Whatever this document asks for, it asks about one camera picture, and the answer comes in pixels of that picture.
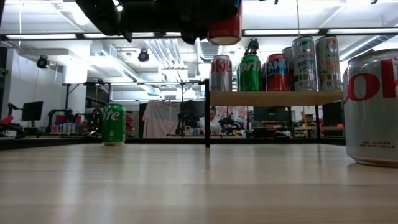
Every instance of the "person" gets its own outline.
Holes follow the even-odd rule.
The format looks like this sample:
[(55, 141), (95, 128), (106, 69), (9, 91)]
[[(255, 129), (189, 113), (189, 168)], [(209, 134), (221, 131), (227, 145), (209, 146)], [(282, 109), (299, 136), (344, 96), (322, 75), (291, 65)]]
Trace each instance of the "person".
[[(199, 118), (199, 126), (205, 132), (205, 118)], [(224, 135), (226, 133), (226, 127), (221, 127), (220, 123), (216, 119), (216, 107), (210, 108), (210, 131), (211, 135)]]

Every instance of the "camera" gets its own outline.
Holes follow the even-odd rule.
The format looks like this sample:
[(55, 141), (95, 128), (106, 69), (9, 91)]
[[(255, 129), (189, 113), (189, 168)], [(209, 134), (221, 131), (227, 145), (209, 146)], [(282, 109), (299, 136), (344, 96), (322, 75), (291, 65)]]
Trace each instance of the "camera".
[(138, 61), (147, 62), (149, 60), (149, 54), (147, 49), (141, 49), (141, 52), (138, 55)]
[(38, 59), (38, 61), (36, 63), (36, 66), (41, 69), (48, 69), (49, 65), (50, 65), (50, 62), (49, 62), (47, 56), (40, 56), (40, 58)]

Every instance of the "table surface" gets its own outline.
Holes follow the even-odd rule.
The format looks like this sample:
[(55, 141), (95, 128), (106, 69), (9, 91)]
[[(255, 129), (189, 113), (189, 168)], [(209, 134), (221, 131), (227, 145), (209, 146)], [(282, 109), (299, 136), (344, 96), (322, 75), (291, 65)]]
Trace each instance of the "table surface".
[(329, 145), (0, 151), (0, 223), (398, 223), (398, 169)]

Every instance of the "sprite can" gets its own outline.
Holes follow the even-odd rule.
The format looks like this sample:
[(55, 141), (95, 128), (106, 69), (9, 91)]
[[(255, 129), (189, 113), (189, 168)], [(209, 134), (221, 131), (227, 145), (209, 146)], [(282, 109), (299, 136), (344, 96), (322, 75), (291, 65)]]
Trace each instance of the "sprite can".
[(126, 109), (123, 105), (108, 103), (104, 108), (102, 142), (105, 145), (121, 145), (126, 140)]
[(261, 62), (257, 55), (244, 56), (240, 72), (240, 91), (262, 91)]

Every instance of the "wooden shelf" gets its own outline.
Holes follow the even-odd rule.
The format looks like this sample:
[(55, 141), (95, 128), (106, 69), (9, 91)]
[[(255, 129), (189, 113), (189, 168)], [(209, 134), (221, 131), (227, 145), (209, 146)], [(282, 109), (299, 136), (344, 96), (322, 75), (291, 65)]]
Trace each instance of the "wooden shelf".
[(342, 91), (211, 91), (211, 106), (319, 106), (343, 99)]

